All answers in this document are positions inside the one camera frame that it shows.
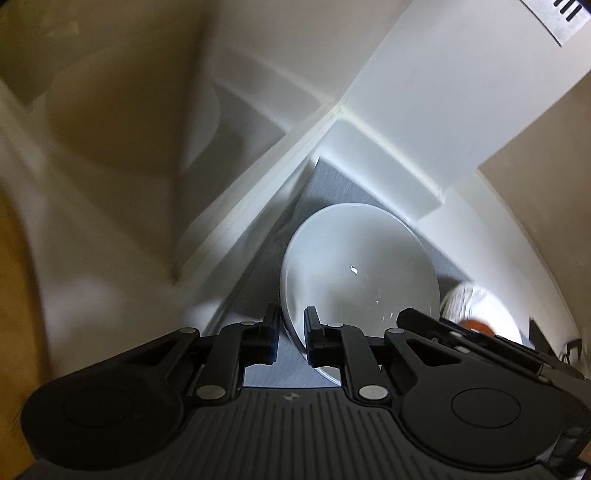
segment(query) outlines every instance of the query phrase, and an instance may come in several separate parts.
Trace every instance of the white plate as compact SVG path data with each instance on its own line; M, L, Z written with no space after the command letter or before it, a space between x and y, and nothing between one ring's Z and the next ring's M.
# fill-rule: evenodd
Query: white plate
M329 206L298 228L283 259L280 295L287 330L304 355L308 306L320 323L378 337L408 307L439 318L439 286L423 246L395 216L363 203ZM339 383L337 369L319 370Z

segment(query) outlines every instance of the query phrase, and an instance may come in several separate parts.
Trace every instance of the metal screw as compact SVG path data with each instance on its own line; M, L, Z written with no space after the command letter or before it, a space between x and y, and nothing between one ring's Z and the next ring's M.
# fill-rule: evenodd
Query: metal screw
M226 390L219 385L204 385L197 389L197 396L202 400L218 400L226 394Z
M388 396L388 390L379 385L365 385L359 389L359 395L366 400L381 400Z

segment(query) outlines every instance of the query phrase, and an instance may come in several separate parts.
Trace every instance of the ribbed black surface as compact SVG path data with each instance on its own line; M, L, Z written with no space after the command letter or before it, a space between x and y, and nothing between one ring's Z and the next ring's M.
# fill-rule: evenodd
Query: ribbed black surface
M542 466L486 474L444 465L414 447L388 411L354 404L340 388L246 388L228 405L197 410L186 430L171 445L140 463L106 472L75 472L42 460L23 478L546 480L555 477Z

